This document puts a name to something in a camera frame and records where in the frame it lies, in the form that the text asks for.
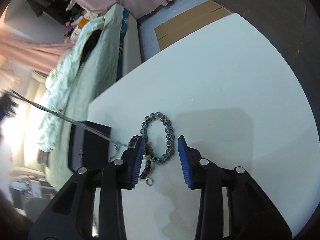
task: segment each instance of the beaded bracelet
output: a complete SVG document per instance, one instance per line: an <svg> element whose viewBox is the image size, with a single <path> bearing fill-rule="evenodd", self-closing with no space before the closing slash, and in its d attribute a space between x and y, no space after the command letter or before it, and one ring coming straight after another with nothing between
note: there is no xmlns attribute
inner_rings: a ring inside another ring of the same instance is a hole
<svg viewBox="0 0 320 240"><path fill-rule="evenodd" d="M149 126L149 123L156 119L159 119L163 123L163 125L165 126L165 132L167 133L167 143L165 144L167 149L165 151L165 154L161 155L161 158L158 158L155 155L150 144L148 143L147 128ZM140 133L142 134L145 142L144 159L146 160L146 166L139 177L140 179L145 179L151 171L151 161L157 164L163 164L168 161L172 155L174 155L174 133L173 127L171 126L171 121L168 120L161 112L156 112L155 114L152 113L150 114L150 116L146 116L144 118L144 122L141 124L141 127L142 129L140 130ZM129 147L134 146L138 137L138 135L135 135L131 138L130 142L128 143Z"/></svg>

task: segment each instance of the blue patterned fabric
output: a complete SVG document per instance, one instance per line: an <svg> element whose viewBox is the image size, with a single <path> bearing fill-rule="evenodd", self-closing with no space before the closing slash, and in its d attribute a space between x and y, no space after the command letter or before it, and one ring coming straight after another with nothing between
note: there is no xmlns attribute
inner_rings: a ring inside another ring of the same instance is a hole
<svg viewBox="0 0 320 240"><path fill-rule="evenodd" d="M122 17L122 26L120 31L120 46L119 46L119 60L118 60L118 70L117 70L117 81L122 78L122 57L123 57L123 43L124 43L124 36L127 33L128 29L128 17L130 11L126 8L123 10L123 17Z"/></svg>

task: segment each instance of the silver screw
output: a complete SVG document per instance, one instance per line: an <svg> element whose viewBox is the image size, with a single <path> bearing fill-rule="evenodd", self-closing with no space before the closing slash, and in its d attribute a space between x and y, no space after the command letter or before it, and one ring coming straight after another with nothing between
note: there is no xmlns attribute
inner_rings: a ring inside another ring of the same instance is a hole
<svg viewBox="0 0 320 240"><path fill-rule="evenodd" d="M201 160L199 160L199 163L200 163L201 165L208 165L208 164L209 164L209 161L208 161L207 159L201 159Z"/></svg>
<svg viewBox="0 0 320 240"><path fill-rule="evenodd" d="M78 173L79 174L84 174L87 172L87 168L86 167L81 167L79 170L78 170Z"/></svg>
<svg viewBox="0 0 320 240"><path fill-rule="evenodd" d="M120 165L123 164L123 160L121 160L121 159L116 159L116 160L113 162L113 164L114 164L115 166L120 166Z"/></svg>
<svg viewBox="0 0 320 240"><path fill-rule="evenodd" d="M238 167L236 167L236 172L238 172L238 173L244 173L244 172L245 172L245 169L244 169L244 167L238 166Z"/></svg>

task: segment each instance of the cable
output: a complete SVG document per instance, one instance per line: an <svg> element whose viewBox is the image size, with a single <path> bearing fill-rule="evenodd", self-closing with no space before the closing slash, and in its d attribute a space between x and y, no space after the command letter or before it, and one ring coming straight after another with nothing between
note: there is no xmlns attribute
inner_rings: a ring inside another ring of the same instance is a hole
<svg viewBox="0 0 320 240"><path fill-rule="evenodd" d="M112 143L115 145L115 149L116 149L117 152L116 152L116 154L115 154L114 156L112 156L112 157L108 160L108 162L109 162L110 160L112 160L112 159L118 154L118 151L119 151L120 146L124 146L124 147L127 147L127 148L133 148L133 147L128 146L128 145L125 144L125 143L122 143L122 142L120 142L120 141L118 141L118 140L116 140L116 139L113 139L110 135L108 135L108 134L106 134L106 133L103 133L103 132L101 132L101 131L99 131L99 130L96 130L96 129L88 126L88 125L85 125L84 123L81 123L81 122L78 122L78 121L76 121L76 120L73 120L73 119L71 119L70 117L67 117L67 116L65 116L65 115L63 115L63 114L61 114L61 113L52 111L52 110L50 110L50 109L48 109L48 108L46 108L46 107L44 107L44 106L41 106L41 105L39 105L39 104L37 104L37 103L35 103L35 102L32 102L32 101L26 99L25 97L23 97L22 95L18 94L18 93L17 93L16 91L14 91L14 90L11 90L11 91L8 92L8 93L9 93L9 95L10 95L11 97L13 97L13 98L17 98L17 99L19 99L19 100L25 101L25 102L27 102L27 103L29 103L29 104L31 104L31 105L33 105L33 106L35 106L35 107L43 110L43 111L46 111L46 112L48 112L48 113L50 113L50 114L55 115L55 116L58 117L58 118L61 118L62 120L65 120L65 121L67 121L67 122L69 122L69 123L71 123L71 124L74 124L74 125L78 125L78 126L82 127L83 129L85 129L85 130L87 130L87 131L89 131L89 132L92 132L92 133L94 133L95 135L98 135L98 136L104 138L105 140L108 140L108 141L112 142Z"/></svg>

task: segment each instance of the gray bead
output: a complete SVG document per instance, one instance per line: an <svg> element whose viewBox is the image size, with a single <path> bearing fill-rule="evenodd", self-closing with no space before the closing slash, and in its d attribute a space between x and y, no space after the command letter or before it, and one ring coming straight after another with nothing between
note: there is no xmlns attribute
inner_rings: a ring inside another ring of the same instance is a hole
<svg viewBox="0 0 320 240"><path fill-rule="evenodd" d="M170 133L170 132L172 133L173 132L173 127L171 125L166 126L165 127L165 132L166 133Z"/></svg>
<svg viewBox="0 0 320 240"><path fill-rule="evenodd" d="M167 156L172 156L172 155L174 155L174 148L168 148L168 149L166 149L166 150L165 150L165 154L166 154Z"/></svg>
<svg viewBox="0 0 320 240"><path fill-rule="evenodd" d="M146 129L146 128L142 128L142 129L140 130L140 133L141 133L141 134L147 134L147 129Z"/></svg>
<svg viewBox="0 0 320 240"><path fill-rule="evenodd" d="M157 159L157 164L163 164L164 161L162 159Z"/></svg>
<svg viewBox="0 0 320 240"><path fill-rule="evenodd" d="M150 114L150 118L151 118L152 120L155 120L155 119L156 119L156 115L155 115L154 113L151 113L151 114Z"/></svg>
<svg viewBox="0 0 320 240"><path fill-rule="evenodd" d="M167 143L165 144L168 148L172 148L174 145L173 141L167 141Z"/></svg>
<svg viewBox="0 0 320 240"><path fill-rule="evenodd" d="M168 119L165 119L165 120L163 121L163 125L164 125L164 126L171 125L171 121L168 120Z"/></svg>
<svg viewBox="0 0 320 240"><path fill-rule="evenodd" d="M162 154L161 155L161 159L165 162L165 161L168 161L170 159L170 156L168 156L167 154Z"/></svg>
<svg viewBox="0 0 320 240"><path fill-rule="evenodd" d="M166 117L165 117L165 115L163 114L163 115L161 115L161 116L159 117L159 119L160 119L161 122L163 122L163 121L166 119Z"/></svg>
<svg viewBox="0 0 320 240"><path fill-rule="evenodd" d="M146 116L146 117L144 118L144 120L145 120L146 122L152 122L152 119L151 119L150 116Z"/></svg>
<svg viewBox="0 0 320 240"><path fill-rule="evenodd" d="M143 123L141 124L141 127L142 127L142 128L148 128L148 126L149 126L149 123L148 123L148 122L143 122Z"/></svg>
<svg viewBox="0 0 320 240"><path fill-rule="evenodd" d="M167 140L168 141L173 141L174 140L174 134L171 133L171 132L167 133Z"/></svg>
<svg viewBox="0 0 320 240"><path fill-rule="evenodd" d="M156 118L160 118L160 116L162 116L163 114L161 113L161 112L156 112L155 113L155 116L156 116Z"/></svg>
<svg viewBox="0 0 320 240"><path fill-rule="evenodd" d="M143 134L142 137L144 138L144 142L145 143L148 142L148 139L149 139L148 135Z"/></svg>

